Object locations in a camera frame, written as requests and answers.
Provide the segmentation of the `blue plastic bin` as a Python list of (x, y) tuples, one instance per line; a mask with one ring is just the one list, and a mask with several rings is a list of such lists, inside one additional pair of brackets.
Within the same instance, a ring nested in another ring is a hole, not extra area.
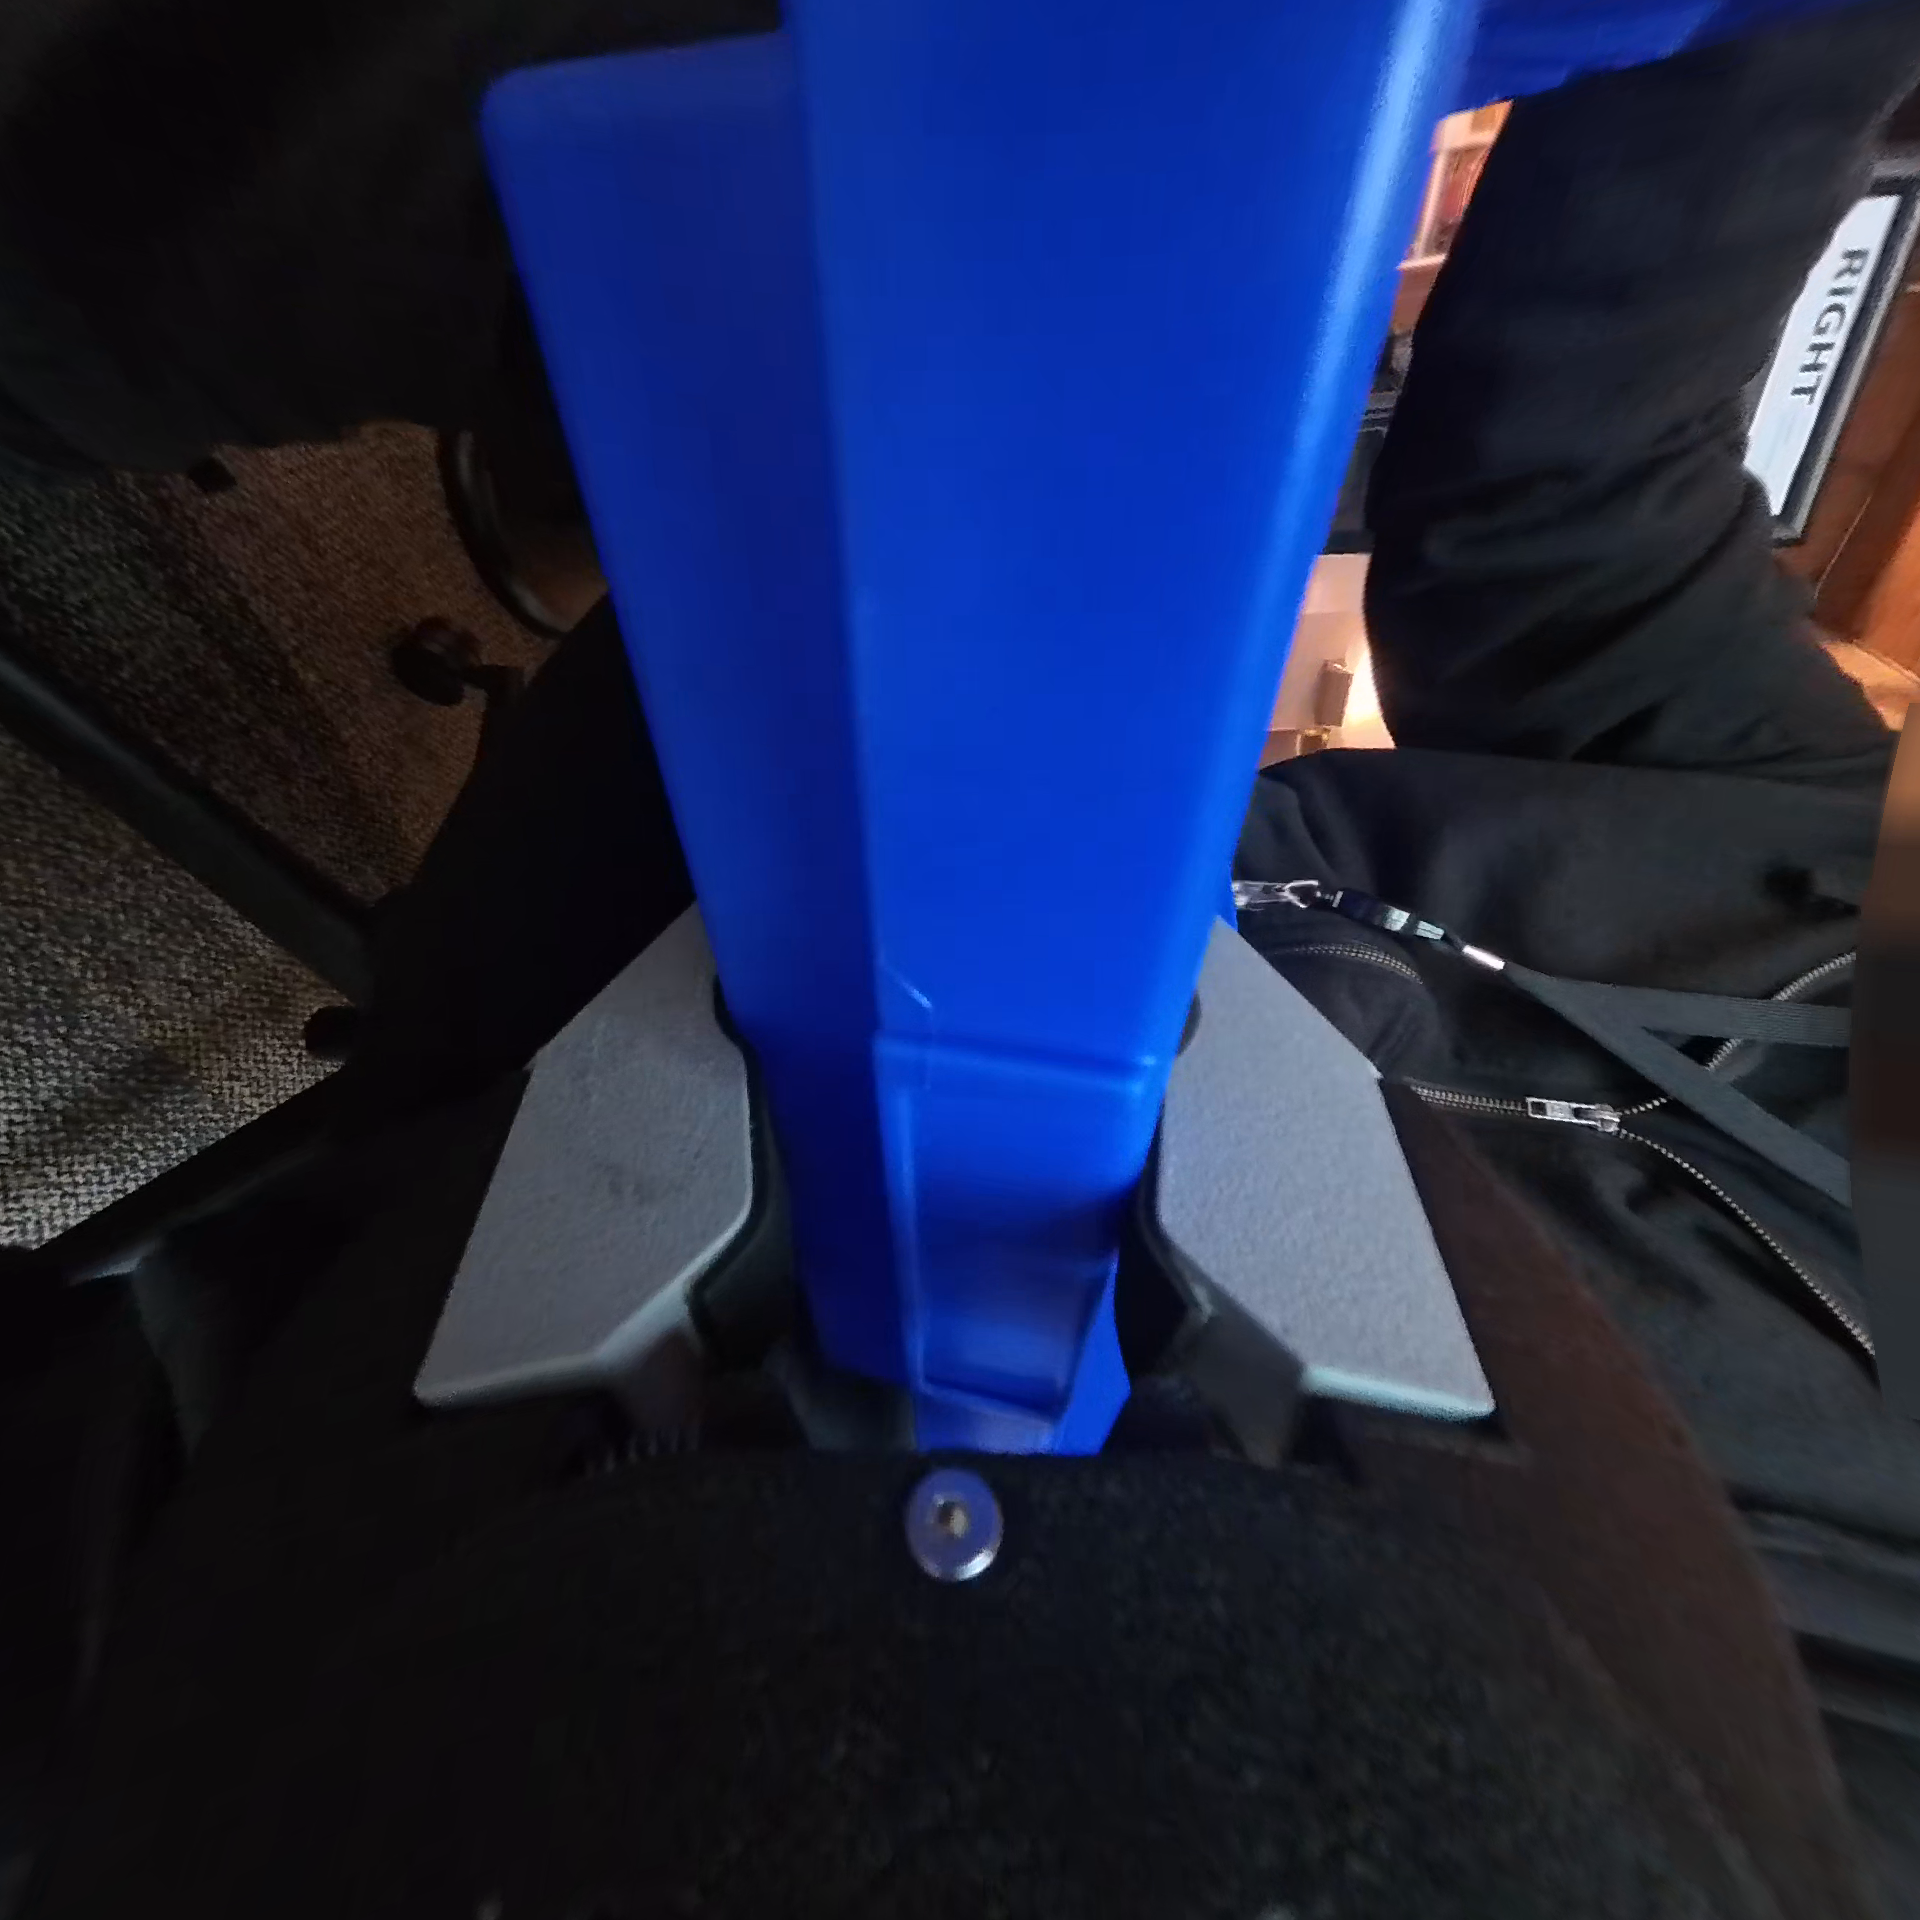
[(1767, 3), (800, 2), (523, 65), (492, 185), (827, 1357), (1094, 1451), (1449, 111)]

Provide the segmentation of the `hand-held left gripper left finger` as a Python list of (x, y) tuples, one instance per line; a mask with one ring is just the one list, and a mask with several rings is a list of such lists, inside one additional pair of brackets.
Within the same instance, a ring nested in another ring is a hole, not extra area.
[(791, 1322), (787, 1194), (686, 908), (539, 1047), (413, 1397), (697, 1412)]

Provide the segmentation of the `black table frame bar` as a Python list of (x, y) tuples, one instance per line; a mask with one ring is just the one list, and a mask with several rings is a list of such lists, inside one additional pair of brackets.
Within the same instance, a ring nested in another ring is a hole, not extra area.
[(336, 995), (367, 1000), (372, 912), (314, 862), (11, 651), (2, 658), (2, 723)]

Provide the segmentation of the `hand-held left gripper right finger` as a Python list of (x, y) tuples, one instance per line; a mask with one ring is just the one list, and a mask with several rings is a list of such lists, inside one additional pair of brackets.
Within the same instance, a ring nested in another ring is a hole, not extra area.
[(1124, 1236), (1124, 1364), (1262, 1468), (1313, 1402), (1498, 1408), (1380, 1071), (1225, 919)]

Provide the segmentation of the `black office chair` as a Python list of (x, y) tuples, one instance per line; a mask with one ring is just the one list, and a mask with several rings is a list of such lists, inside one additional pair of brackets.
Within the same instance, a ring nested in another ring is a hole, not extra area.
[(492, 83), (728, 3), (4, 3), (4, 477), (430, 430), (489, 596), (605, 597), (477, 128)]

